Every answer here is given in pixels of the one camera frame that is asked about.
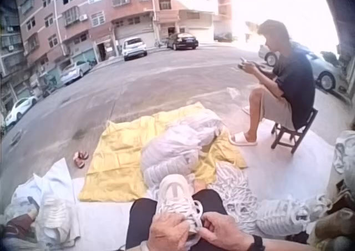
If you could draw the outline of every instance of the asphalt road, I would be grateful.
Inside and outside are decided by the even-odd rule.
[[[15,188],[33,173],[44,175],[66,158],[72,178],[85,176],[72,161],[77,150],[94,152],[106,122],[129,122],[200,101],[215,111],[232,132],[247,129],[253,76],[240,71],[244,57],[259,61],[256,52],[233,47],[201,47],[194,51],[163,51],[118,62],[64,87],[38,102],[5,136],[1,145],[1,213]],[[318,117],[312,129],[329,143],[348,126],[350,112],[337,98],[317,92]],[[11,146],[22,130],[20,141]]]

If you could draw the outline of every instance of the khaki shorts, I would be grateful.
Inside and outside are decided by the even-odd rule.
[[[260,120],[270,119],[289,130],[295,130],[292,121],[292,109],[289,102],[284,99],[276,98],[265,86],[261,98]]]

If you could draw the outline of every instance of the black t-shirt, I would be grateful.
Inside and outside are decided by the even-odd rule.
[[[291,105],[293,126],[302,128],[310,117],[316,94],[310,62],[306,55],[294,51],[289,57],[280,56],[273,73],[283,97]]]

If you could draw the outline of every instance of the yellow blanket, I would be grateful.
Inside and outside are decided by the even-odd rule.
[[[171,122],[203,109],[201,103],[143,116],[132,122],[109,122],[93,154],[85,185],[79,195],[82,201],[127,202],[144,196],[146,186],[140,171],[140,152],[152,138],[161,134]],[[228,161],[244,168],[239,150],[228,141],[224,131],[204,151],[195,170],[196,179],[211,183],[215,180],[216,162]]]

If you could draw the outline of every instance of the car wheel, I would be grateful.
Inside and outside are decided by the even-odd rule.
[[[268,53],[265,56],[266,64],[270,67],[274,67],[277,62],[277,56],[274,53]]]
[[[335,78],[330,72],[322,72],[318,78],[319,86],[329,92],[335,88]]]

